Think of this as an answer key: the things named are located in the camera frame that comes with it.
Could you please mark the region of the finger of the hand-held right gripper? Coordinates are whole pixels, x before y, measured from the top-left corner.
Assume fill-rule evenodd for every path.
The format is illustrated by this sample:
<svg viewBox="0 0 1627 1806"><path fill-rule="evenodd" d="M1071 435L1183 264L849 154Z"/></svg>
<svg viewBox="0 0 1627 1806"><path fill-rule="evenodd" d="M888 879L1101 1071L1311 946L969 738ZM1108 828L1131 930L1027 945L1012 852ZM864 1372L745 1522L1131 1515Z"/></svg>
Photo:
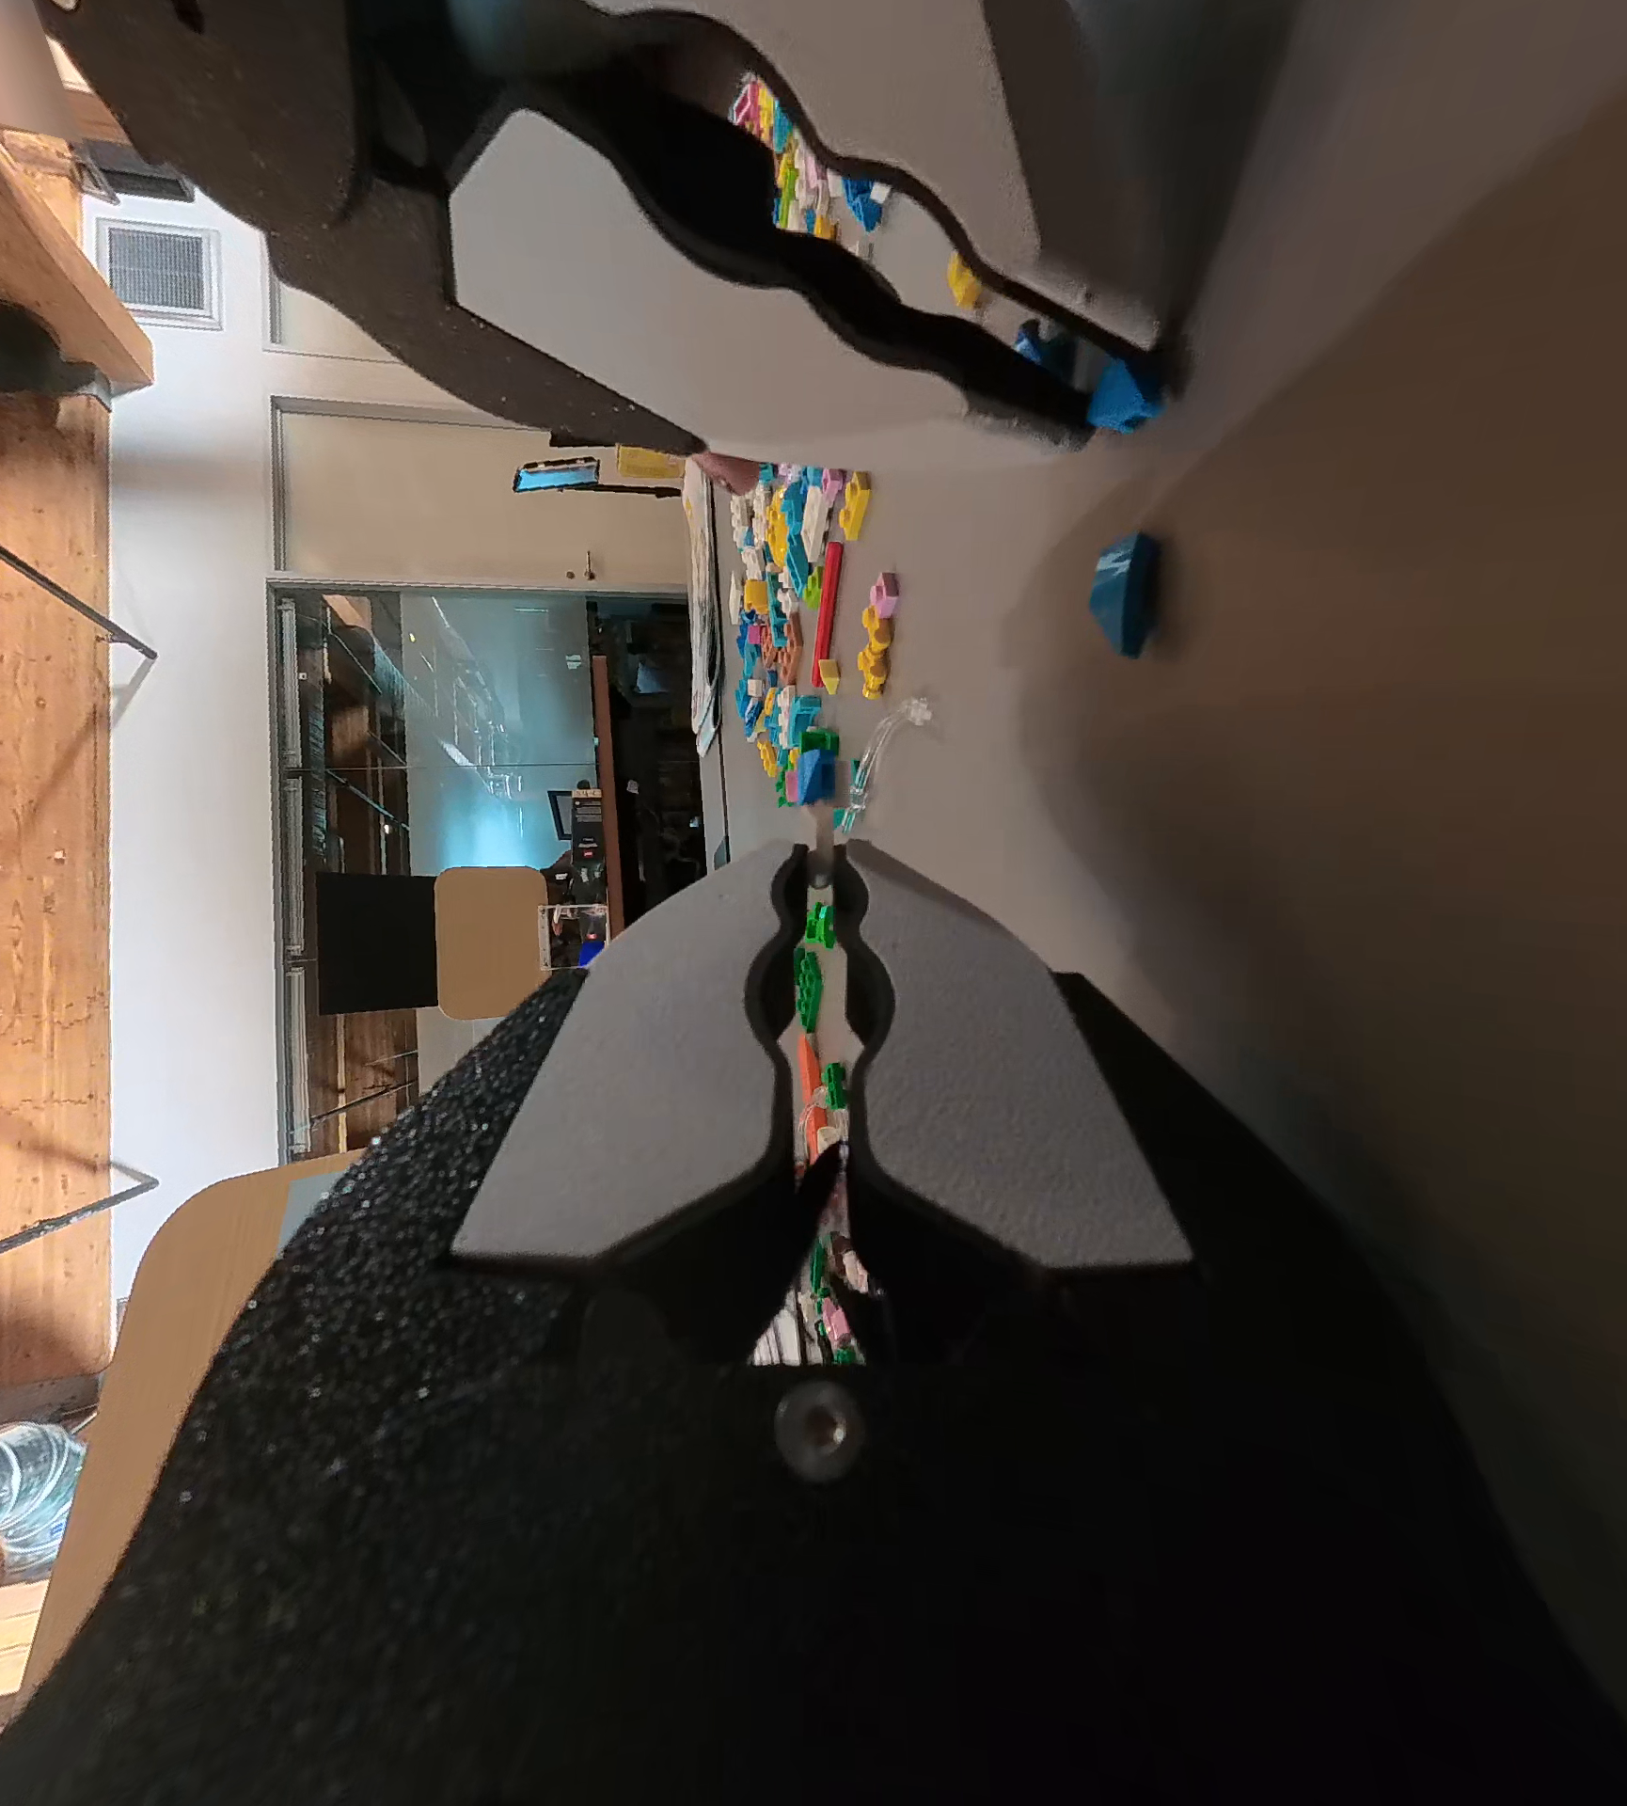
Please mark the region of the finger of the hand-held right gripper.
<svg viewBox="0 0 1627 1806"><path fill-rule="evenodd" d="M463 309L755 461L1035 461L1089 401L961 314L901 301L843 243L783 232L762 147L664 104L580 138L497 124L448 196Z"/></svg>
<svg viewBox="0 0 1627 1806"><path fill-rule="evenodd" d="M830 170L894 200L867 262L905 305L1046 314L1187 356L1255 134L1253 4L600 4L708 106L758 75Z"/></svg>

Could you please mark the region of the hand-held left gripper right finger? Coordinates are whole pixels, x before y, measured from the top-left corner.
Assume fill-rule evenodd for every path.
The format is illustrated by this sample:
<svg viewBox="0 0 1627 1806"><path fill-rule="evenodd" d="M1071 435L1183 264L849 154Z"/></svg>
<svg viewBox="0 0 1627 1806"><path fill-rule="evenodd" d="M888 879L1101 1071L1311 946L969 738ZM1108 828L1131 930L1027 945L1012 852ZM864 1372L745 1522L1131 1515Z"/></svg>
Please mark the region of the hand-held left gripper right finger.
<svg viewBox="0 0 1627 1806"><path fill-rule="evenodd" d="M867 1357L1182 1343L1193 1249L1044 960L867 841L839 852L839 943Z"/></svg>

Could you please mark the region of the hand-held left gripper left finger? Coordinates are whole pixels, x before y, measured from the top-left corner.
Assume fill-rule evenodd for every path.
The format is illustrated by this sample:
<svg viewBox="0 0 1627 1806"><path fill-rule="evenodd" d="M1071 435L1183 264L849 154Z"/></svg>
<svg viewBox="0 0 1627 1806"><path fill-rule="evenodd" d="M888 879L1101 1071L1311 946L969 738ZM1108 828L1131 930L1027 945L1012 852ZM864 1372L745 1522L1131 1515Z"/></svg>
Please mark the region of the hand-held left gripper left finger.
<svg viewBox="0 0 1627 1806"><path fill-rule="evenodd" d="M796 1178L781 1048L807 847L775 841L617 937L580 984L452 1259L636 1300L689 1358L749 1358L822 1202Z"/></svg>

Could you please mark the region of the blue sloped lego brick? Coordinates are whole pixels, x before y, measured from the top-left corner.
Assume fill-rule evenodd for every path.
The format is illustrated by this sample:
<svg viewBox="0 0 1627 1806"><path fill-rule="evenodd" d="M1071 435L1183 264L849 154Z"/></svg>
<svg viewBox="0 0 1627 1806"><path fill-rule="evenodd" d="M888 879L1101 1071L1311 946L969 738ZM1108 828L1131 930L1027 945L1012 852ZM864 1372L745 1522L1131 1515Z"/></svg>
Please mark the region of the blue sloped lego brick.
<svg viewBox="0 0 1627 1806"><path fill-rule="evenodd" d="M1133 435L1166 408L1168 378L1151 352L1106 352L1042 318L1022 322L1014 350L1065 384L1097 433Z"/></svg>

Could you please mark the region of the pile of lego bricks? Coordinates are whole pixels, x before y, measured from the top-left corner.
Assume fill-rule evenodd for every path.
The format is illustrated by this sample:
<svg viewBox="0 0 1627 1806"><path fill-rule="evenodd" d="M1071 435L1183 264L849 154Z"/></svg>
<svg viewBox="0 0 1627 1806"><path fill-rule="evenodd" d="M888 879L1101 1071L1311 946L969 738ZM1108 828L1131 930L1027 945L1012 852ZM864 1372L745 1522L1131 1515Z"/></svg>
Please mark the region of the pile of lego bricks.
<svg viewBox="0 0 1627 1806"><path fill-rule="evenodd" d="M873 262L896 192L881 179L847 175L817 154L787 102L756 74L743 74L730 122L772 162L770 218L783 235L815 239ZM871 512L866 471L817 463L760 463L749 489L730 501L738 568L728 585L734 621L734 711L779 809L798 807L830 830L807 856L807 901L794 948L796 1025L788 1046L796 1073L798 1178L837 1163L811 1251L788 1304L756 1343L758 1364L864 1366L866 1319L886 1308L858 1253L849 1206L852 1056L841 1054L839 911L817 854L837 858L847 837L834 813L849 796L854 762L832 717L847 679L837 597L832 661L835 689L815 676L813 651L826 546L864 538Z"/></svg>

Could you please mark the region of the blue wedge lego brick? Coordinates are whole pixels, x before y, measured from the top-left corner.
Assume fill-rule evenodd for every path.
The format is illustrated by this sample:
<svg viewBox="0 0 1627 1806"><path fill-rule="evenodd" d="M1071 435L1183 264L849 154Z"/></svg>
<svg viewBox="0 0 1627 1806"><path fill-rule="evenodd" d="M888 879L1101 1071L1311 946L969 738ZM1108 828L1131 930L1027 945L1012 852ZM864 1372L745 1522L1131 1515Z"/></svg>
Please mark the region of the blue wedge lego brick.
<svg viewBox="0 0 1627 1806"><path fill-rule="evenodd" d="M1142 659L1159 619L1161 542L1140 531L1097 553L1089 612L1110 647Z"/></svg>

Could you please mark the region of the white air vent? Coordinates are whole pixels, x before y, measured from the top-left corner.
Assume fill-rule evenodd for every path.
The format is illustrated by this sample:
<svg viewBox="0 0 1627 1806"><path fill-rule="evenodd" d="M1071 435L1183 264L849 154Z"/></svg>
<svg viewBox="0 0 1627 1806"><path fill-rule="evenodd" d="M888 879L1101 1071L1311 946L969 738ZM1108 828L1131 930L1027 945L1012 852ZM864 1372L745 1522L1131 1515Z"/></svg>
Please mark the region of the white air vent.
<svg viewBox="0 0 1627 1806"><path fill-rule="evenodd" d="M117 220L94 224L94 262L138 320L173 328L224 328L222 247L213 230Z"/></svg>

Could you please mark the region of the wooden ceiling beam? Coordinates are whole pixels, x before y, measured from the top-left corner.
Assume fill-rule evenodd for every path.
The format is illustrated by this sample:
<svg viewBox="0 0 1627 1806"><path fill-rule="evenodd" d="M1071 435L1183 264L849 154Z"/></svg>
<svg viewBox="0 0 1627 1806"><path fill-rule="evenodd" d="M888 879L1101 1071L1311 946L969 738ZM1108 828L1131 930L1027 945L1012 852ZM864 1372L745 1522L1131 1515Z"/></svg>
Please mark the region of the wooden ceiling beam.
<svg viewBox="0 0 1627 1806"><path fill-rule="evenodd" d="M115 390L155 380L149 335L0 143L0 303L17 305L74 363Z"/></svg>

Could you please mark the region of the white instruction booklet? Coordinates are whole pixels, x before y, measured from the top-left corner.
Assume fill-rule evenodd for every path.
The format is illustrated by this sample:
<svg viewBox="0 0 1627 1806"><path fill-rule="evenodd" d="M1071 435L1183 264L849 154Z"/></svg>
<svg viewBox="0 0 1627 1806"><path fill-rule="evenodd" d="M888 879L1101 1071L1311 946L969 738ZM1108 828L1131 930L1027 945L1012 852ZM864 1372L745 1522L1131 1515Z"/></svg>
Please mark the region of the white instruction booklet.
<svg viewBox="0 0 1627 1806"><path fill-rule="evenodd" d="M726 602L719 565L721 491L698 463L685 467L687 621L691 653L691 730L696 756L709 756L721 723Z"/></svg>

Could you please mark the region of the dark ceiling lamp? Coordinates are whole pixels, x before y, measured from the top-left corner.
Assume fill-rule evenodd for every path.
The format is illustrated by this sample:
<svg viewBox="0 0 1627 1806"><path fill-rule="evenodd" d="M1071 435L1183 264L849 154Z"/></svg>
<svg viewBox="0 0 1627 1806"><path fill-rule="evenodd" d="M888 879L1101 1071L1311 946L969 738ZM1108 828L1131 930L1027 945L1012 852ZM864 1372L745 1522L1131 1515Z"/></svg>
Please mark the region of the dark ceiling lamp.
<svg viewBox="0 0 1627 1806"><path fill-rule="evenodd" d="M40 316L0 299L0 395L83 395L102 376L92 363L68 360Z"/></svg>

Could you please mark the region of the clear curved plastic piece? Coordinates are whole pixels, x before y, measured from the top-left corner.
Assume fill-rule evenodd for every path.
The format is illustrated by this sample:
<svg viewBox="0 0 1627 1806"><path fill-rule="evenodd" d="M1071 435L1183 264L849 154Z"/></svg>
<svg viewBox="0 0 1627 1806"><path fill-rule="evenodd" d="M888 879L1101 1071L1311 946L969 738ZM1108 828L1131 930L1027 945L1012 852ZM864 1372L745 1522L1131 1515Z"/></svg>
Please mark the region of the clear curved plastic piece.
<svg viewBox="0 0 1627 1806"><path fill-rule="evenodd" d="M933 708L926 694L914 694L892 706L873 728L864 753L852 762L847 802L834 813L834 830L849 839L864 822L873 796L879 790L877 779L882 775L892 740L903 728L924 728L933 719Z"/></svg>

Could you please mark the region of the glass partition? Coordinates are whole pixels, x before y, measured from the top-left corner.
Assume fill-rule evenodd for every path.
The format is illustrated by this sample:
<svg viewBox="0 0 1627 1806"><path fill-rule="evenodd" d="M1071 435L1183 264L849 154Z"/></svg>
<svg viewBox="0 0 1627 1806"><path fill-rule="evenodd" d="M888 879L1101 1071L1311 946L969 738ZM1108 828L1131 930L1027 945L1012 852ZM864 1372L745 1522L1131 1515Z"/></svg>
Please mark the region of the glass partition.
<svg viewBox="0 0 1627 1806"><path fill-rule="evenodd" d="M288 1159L363 1150L487 1031L320 1014L314 875L531 867L632 922L708 875L683 591L286 583L269 709Z"/></svg>

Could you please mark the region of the large tan wooden chair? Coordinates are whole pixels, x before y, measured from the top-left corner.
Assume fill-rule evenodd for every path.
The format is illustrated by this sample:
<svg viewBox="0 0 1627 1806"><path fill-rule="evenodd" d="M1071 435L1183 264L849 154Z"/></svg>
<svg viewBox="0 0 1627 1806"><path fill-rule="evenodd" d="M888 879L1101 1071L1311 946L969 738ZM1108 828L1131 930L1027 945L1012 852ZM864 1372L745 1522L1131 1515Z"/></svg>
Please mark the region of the large tan wooden chair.
<svg viewBox="0 0 1627 1806"><path fill-rule="evenodd" d="M19 1706L30 1705L104 1595L196 1390L284 1236L358 1159L348 1150L207 1185L151 1240L89 1430Z"/></svg>

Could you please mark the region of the thin metal rod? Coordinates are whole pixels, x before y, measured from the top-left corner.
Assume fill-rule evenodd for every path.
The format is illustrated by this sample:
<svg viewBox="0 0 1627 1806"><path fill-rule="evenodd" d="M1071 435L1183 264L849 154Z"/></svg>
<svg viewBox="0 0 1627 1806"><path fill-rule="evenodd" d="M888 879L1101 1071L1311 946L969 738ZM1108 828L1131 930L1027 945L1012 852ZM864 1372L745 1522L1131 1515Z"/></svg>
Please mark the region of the thin metal rod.
<svg viewBox="0 0 1627 1806"><path fill-rule="evenodd" d="M158 1185L160 1185L158 1178L155 1178L155 1176L151 1176L151 1174L147 1174L147 1172L141 1172L141 1170L138 1170L138 1168L134 1168L134 1167L117 1165L115 1170L117 1170L119 1176L130 1180L130 1183L128 1183L128 1185L121 1185L119 1189L104 1195L102 1199L98 1199L98 1200L94 1200L94 1202L83 1204L83 1206L79 1206L79 1208L76 1208L76 1210L70 1210L70 1212L64 1212L64 1214L57 1214L57 1215L49 1215L49 1217L38 1219L38 1221L34 1221L32 1225L21 1229L21 1231L13 1231L13 1232L10 1232L10 1234L6 1234L6 1236L0 1236L0 1259L6 1257L6 1255L10 1255L10 1253L23 1251L23 1249L27 1249L27 1247L30 1247L30 1246L34 1246L34 1244L38 1244L38 1242L44 1242L44 1240L47 1240L47 1238L51 1238L51 1236L55 1236L55 1234L61 1234L61 1232L72 1229L72 1227L76 1227L76 1225L81 1225L81 1223L91 1221L91 1219L94 1219L94 1217L100 1217L100 1215L104 1215L106 1212L111 1212L111 1210L123 1208L124 1204L132 1204L132 1202L136 1202L136 1200L141 1200L141 1199L145 1199L147 1195L155 1193L155 1191L158 1189Z"/></svg>
<svg viewBox="0 0 1627 1806"><path fill-rule="evenodd" d="M40 570L32 561L21 553L13 553L0 542L0 568L12 572L13 576L23 578L34 585L45 597L57 600L62 608L77 615L94 627L106 642L117 647L124 647L136 653L149 666L158 662L158 651L149 642L141 640L130 629L115 621L109 613L92 606L91 602L77 597L74 591L64 587L57 578Z"/></svg>

